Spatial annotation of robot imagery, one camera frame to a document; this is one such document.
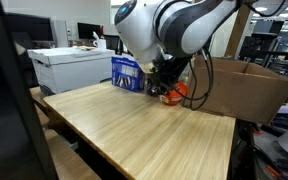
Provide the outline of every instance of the robotic arm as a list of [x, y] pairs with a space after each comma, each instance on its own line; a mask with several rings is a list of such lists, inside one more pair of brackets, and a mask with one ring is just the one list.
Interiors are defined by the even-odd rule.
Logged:
[[130, 0], [115, 25], [144, 73], [157, 85], [176, 83], [192, 55], [238, 10], [242, 0]]

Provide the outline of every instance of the ceiling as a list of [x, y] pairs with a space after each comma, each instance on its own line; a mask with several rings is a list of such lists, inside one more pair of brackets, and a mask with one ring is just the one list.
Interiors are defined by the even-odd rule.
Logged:
[[[253, 4], [253, 7], [265, 7], [267, 8], [266, 11], [263, 11], [263, 14], [271, 14], [273, 13], [281, 4], [282, 0], [259, 0], [257, 3]], [[286, 10], [286, 8], [288, 7], [288, 0], [286, 0], [285, 4], [283, 5], [283, 7], [281, 8], [281, 10], [276, 14], [276, 17], [272, 17], [272, 18], [278, 18], [278, 19], [288, 19], [288, 18], [283, 18], [278, 16], [279, 14], [282, 13], [287, 13], [288, 14], [288, 10]], [[262, 17], [254, 17], [254, 19], [263, 19]]]

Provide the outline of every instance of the blue box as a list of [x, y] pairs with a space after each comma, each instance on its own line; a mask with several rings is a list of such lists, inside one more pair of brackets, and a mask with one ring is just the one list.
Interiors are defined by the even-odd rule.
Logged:
[[112, 57], [112, 84], [133, 92], [144, 89], [145, 76], [139, 65], [126, 57]]

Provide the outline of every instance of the wall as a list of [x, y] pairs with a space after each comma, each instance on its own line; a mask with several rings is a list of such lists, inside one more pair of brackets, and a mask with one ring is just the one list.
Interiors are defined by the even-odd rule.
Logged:
[[224, 24], [222, 24], [214, 33], [211, 43], [211, 55], [214, 57], [223, 57], [230, 40], [231, 33], [236, 20], [237, 12], [232, 14]]
[[110, 0], [1, 0], [6, 12], [66, 20], [70, 40], [78, 39], [77, 22], [110, 29]]

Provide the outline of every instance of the cardboard box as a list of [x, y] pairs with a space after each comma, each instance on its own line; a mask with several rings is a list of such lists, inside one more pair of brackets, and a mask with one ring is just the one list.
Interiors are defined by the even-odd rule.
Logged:
[[145, 76], [139, 65], [128, 57], [112, 57], [112, 84], [133, 92], [144, 89]]
[[[243, 61], [213, 58], [214, 85], [201, 110], [238, 119], [269, 124], [288, 97], [288, 79], [259, 65]], [[196, 57], [194, 70], [197, 75], [195, 98], [208, 89], [205, 62]], [[192, 96], [193, 78], [188, 81], [188, 96]], [[195, 101], [197, 107], [201, 101]], [[189, 107], [190, 101], [183, 105]]]

